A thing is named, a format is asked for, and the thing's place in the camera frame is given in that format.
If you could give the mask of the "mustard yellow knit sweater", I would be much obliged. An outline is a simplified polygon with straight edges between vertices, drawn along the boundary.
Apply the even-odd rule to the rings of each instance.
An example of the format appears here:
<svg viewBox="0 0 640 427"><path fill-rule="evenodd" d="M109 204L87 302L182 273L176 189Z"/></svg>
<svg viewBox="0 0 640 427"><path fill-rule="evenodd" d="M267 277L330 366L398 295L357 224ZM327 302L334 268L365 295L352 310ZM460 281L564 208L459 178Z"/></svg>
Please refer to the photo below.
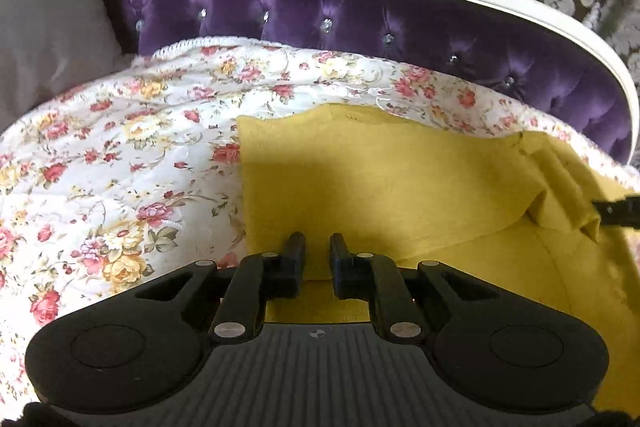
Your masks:
<svg viewBox="0 0 640 427"><path fill-rule="evenodd" d="M600 410L639 410L637 235L601 225L593 202L637 190L593 171L542 132L475 138L381 109L323 105L280 119L238 120L247 249L306 239L300 295L271 322L357 322L334 296L329 239L401 268L435 259L585 321L610 367Z"/></svg>

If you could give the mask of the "floral quilted bedspread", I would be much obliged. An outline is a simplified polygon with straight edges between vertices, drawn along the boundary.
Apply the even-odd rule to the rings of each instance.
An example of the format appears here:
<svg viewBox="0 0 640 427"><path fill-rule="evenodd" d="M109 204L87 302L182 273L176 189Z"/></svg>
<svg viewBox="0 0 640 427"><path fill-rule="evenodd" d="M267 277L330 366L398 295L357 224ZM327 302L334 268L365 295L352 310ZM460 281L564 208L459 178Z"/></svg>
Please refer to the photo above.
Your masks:
<svg viewBox="0 0 640 427"><path fill-rule="evenodd" d="M246 255L238 120L371 107L475 138L542 132L634 182L561 121L462 79L350 53L205 38L70 90L1 139L1 414L35 400L32 336L200 259Z"/></svg>

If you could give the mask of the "purple tufted white-framed headboard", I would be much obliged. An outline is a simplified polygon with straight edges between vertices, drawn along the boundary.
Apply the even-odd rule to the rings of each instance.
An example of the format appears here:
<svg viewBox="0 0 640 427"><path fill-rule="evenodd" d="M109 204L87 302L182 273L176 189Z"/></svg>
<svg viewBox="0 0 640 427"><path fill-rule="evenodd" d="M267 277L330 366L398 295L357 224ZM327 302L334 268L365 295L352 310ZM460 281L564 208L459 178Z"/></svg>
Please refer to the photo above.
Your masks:
<svg viewBox="0 0 640 427"><path fill-rule="evenodd" d="M614 50L534 0L104 0L128 53L233 36L389 58L482 84L634 155L639 103Z"/></svg>

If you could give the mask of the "grey satin pillow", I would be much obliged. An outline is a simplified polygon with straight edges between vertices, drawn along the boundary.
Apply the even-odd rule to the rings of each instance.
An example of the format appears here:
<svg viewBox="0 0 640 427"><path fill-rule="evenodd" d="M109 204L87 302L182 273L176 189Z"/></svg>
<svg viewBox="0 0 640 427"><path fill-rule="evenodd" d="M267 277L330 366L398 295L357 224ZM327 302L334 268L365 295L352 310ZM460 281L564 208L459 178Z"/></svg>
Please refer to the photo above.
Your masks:
<svg viewBox="0 0 640 427"><path fill-rule="evenodd" d="M1 126L126 60L103 0L1 0Z"/></svg>

